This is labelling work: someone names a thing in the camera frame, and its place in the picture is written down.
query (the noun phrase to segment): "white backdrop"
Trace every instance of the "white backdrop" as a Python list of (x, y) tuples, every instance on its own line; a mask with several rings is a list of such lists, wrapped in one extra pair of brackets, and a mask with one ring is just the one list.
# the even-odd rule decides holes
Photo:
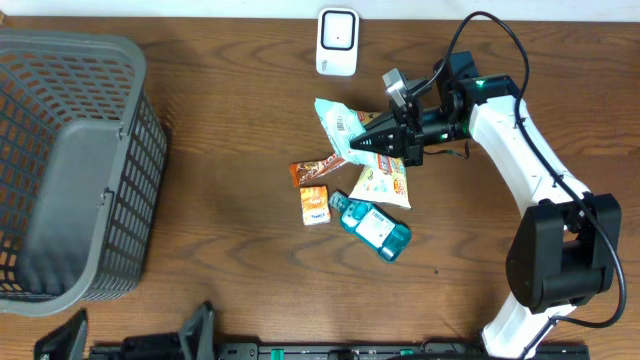
[(348, 6), (364, 19), (461, 19), (475, 10), (505, 20), (640, 22), (640, 0), (0, 0), (7, 15), (315, 18)]

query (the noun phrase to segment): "blue bottle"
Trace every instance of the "blue bottle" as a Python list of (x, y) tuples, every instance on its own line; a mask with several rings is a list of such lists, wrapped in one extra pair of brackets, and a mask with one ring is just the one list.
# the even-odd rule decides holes
[(411, 241), (411, 231), (369, 202), (350, 200), (336, 191), (329, 205), (340, 211), (340, 225), (374, 249), (385, 261), (393, 262)]

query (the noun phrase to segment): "light blue package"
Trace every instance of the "light blue package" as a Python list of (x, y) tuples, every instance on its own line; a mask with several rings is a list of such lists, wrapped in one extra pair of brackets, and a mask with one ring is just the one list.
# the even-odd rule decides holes
[(316, 99), (315, 105), (316, 112), (324, 131), (329, 137), (329, 141), (331, 141), (333, 150), (340, 157), (350, 163), (369, 165), (375, 169), (379, 168), (378, 158), (383, 155), (351, 148), (351, 140), (365, 132), (364, 126), (360, 123), (355, 111), (342, 103), (325, 99)]

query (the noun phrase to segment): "brown wrapper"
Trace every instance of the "brown wrapper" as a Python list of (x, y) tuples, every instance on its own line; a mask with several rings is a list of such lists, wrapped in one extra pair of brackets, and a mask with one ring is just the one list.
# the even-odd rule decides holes
[[(375, 119), (380, 113), (372, 113), (365, 111), (356, 111), (358, 119), (362, 125), (367, 125), (371, 120)], [(311, 180), (315, 180), (321, 176), (324, 176), (333, 170), (341, 167), (347, 162), (338, 156), (333, 154), (324, 160), (318, 161), (306, 161), (289, 165), (289, 172), (293, 180), (293, 186), (298, 187)]]

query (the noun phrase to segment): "wooden surface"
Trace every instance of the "wooden surface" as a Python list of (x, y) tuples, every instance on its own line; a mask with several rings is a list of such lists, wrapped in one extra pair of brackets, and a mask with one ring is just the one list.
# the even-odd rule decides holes
[[(291, 162), (332, 150), (315, 97), (376, 111), (381, 75), (430, 73), (457, 22), (363, 21), (352, 78), (315, 71), (315, 21), (8, 18), (15, 28), (132, 38), (148, 60), (146, 87), (174, 132), (148, 266), (140, 286), (113, 302), (83, 303), (48, 318), (0, 316), (0, 357), (31, 358), (39, 337), (81, 307), (89, 343), (177, 330), (211, 300), (216, 331), (265, 342), (422, 341), (469, 337), (493, 319), (509, 289), (504, 259), (519, 216), (495, 166), (429, 157), (408, 169), (411, 211), (387, 207), (414, 239), (387, 265), (329, 225), (304, 227)], [(593, 359), (640, 352), (640, 25), (513, 23), (531, 61), (525, 99), (558, 156), (595, 193), (623, 209), (620, 254), (629, 283), (622, 321), (605, 330), (562, 324), (550, 339), (584, 341)], [(521, 81), (522, 63), (495, 25), (472, 23), (460, 50), (482, 74)], [(435, 96), (427, 102), (435, 104)], [(350, 191), (360, 167), (322, 178)], [(617, 286), (574, 314), (614, 311)]]

